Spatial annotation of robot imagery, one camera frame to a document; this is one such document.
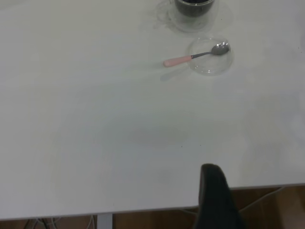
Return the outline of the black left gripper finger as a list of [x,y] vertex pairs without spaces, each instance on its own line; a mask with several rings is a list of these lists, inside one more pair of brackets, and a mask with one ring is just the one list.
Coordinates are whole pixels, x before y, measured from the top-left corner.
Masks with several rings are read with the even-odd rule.
[[203,164],[200,172],[195,229],[244,229],[226,177],[215,164]]

